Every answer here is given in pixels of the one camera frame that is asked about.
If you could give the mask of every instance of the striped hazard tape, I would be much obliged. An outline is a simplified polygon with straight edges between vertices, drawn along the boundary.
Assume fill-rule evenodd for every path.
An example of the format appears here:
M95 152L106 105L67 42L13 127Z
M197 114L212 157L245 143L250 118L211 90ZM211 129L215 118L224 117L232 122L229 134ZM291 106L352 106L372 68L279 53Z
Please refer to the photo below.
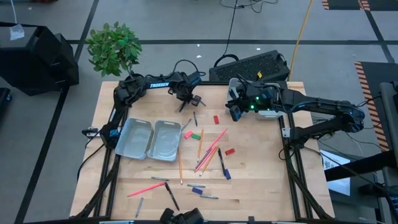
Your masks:
M359 82L361 84L363 95L365 99L370 100L373 98L371 91L369 89L368 81L366 79L362 63L355 62L356 73L358 74ZM379 146L383 151L388 151L388 143L386 140L386 136L384 135L383 127L380 123L379 115L377 113L376 106L374 105L374 101L371 100L367 103L369 114L371 116L371 120L374 126L374 132L376 133L377 141L379 142Z
M371 10L368 0L358 0L358 4L361 10Z
M323 8L324 9L329 9L329 2L328 0L322 0Z

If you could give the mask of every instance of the potted plant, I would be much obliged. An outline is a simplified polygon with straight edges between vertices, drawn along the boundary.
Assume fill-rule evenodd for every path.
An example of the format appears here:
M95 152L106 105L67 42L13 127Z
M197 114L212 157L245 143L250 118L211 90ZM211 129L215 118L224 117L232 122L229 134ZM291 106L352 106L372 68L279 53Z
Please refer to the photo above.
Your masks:
M123 69L131 76L132 66L138 64L138 55L142 52L134 32L125 24L119 26L119 22L115 22L113 26L104 24L103 30L91 30L90 35L86 41L94 71L101 71L102 77L110 74L119 77Z

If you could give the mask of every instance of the gray floor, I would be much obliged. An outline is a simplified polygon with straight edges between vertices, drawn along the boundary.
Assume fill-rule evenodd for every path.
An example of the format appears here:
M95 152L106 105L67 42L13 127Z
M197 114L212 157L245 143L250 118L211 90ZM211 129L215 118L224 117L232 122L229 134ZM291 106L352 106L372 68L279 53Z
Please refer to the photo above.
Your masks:
M93 0L59 0L53 4L17 3L16 12L21 23L48 26L66 39L80 39ZM233 0L225 0L232 5ZM242 4L248 1L239 0ZM250 9L236 12L232 39L295 40L309 0L280 0L276 5L265 4L263 12ZM125 22L142 40L226 39L232 9L221 7L214 0L99 0L91 24L100 29L105 22ZM398 40L398 12L372 12L383 37ZM0 21L12 22L9 4L0 4ZM314 1L304 40L376 40L364 11L326 11L321 0ZM174 63L189 59L207 72L223 53L225 45L164 44L143 45L140 64L134 71L142 74L166 74ZM278 50L290 62L294 45L230 45L228 52L240 58ZM398 46L389 46L398 60ZM86 139L80 131L92 121L98 91L104 80L88 62L83 48L80 60L80 84L70 88L58 122L49 154L40 175L25 222L67 218L76 187L76 172L80 165ZM386 62L382 49L376 45L301 45L292 79L305 82L308 95L350 100L364 100L353 62ZM189 64L181 63L178 70L192 72ZM9 86L0 80L0 86ZM0 125L0 217L12 223L24 196L36 159L42 147L59 93L28 97L12 89L14 100ZM369 118L365 124L371 126ZM353 136L359 140L376 142L371 130ZM361 144L361 148L344 133L324 140L332 147L359 156L370 156L379 149ZM368 208L334 203L336 216L342 220L358 221L358 217L375 219Z

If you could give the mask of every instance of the wooden tabletop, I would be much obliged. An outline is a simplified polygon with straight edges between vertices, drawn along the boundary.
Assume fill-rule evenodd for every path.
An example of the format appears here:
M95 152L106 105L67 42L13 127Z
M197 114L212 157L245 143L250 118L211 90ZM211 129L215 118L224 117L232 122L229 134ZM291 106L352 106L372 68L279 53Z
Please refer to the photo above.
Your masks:
M117 82L102 83L93 126L100 128L107 122L113 107L113 90L117 84ZM288 87L305 93L302 82L290 82ZM129 110L129 117L150 121L154 128L157 120L184 124L189 118L193 118L195 111L198 127L192 119L182 134L189 131L200 134L202 128L205 130L201 155L204 155L206 148L219 133L227 128L227 132L217 144L223 152L224 163L232 179L224 178L218 155L214 156L201 177L200 172L194 173L199 141L182 137L179 149L182 158L183 185L180 185L178 160L163 162L147 157L140 161L122 157L112 219L159 220L165 208L171 208L177 213L165 187L127 197L132 192L159 183L158 180L150 178L156 176L170 179L170 188L182 213L197 207L205 220L247 221L248 216L254 216L256 221L294 220L285 162L278 158L278 152L282 149L278 122L258 121L254 113L234 122L230 115L225 113L227 89L228 86L197 86L194 94L200 95L207 106L189 105L181 113L177 111L181 101L169 95L167 89L149 90L146 96L133 104ZM218 116L219 124L215 124L214 115ZM309 112L295 113L294 120L296 126L312 125ZM85 158L101 144L99 138L93 140L86 149ZM306 146L318 150L315 140L309 140ZM236 152L226 156L224 152L231 148ZM70 215L80 212L97 190L104 152L102 149L82 168ZM312 151L302 150L302 160L309 191L325 211L334 216L320 156ZM198 194L192 192L191 187L187 187L187 184L205 185L204 194L214 195L220 199L200 198ZM134 218L141 197L144 197L144 203L138 218ZM104 214L107 198L106 192L101 214ZM301 214L304 217L305 210L299 190L298 198L301 203Z

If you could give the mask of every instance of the eraser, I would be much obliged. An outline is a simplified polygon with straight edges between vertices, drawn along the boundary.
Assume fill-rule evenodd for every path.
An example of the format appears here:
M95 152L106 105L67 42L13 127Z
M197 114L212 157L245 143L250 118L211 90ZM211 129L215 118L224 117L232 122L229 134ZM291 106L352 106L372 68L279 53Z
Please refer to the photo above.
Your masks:
M193 187L193 188L192 188L192 192L195 192L196 194L200 194L200 195L203 193L202 190L200 190L200 189L198 189L198 188L196 188L196 187Z
M197 140L200 140L200 136L197 135L197 134L192 134L192 138L197 139Z
M188 139L189 137L191 137L192 134L193 134L193 132L189 131L187 134L184 135L184 138Z
M228 156L229 154L232 154L235 152L235 149L228 149L227 151L225 151L225 154Z
M227 180L229 180L231 178L231 175L229 174L228 169L225 170L225 177Z
M218 117L217 117L217 115L214 115L214 123L218 124Z

